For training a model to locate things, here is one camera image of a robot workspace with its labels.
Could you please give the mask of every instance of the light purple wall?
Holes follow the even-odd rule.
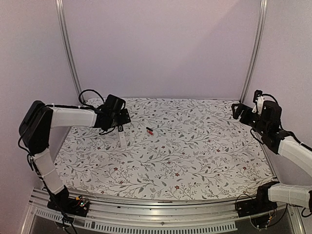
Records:
[[[64,1],[83,89],[239,99],[259,0]]]
[[[55,1],[1,1],[0,15],[0,233],[16,234],[38,184],[26,153],[17,147],[18,127],[34,100],[76,104],[77,96]],[[53,130],[52,152],[64,133],[65,129]]]
[[[312,2],[269,1],[267,19],[246,103],[261,89],[282,107],[284,129],[312,146]],[[312,185],[312,178],[288,159],[270,154],[281,182]],[[312,218],[303,218],[312,234]]]

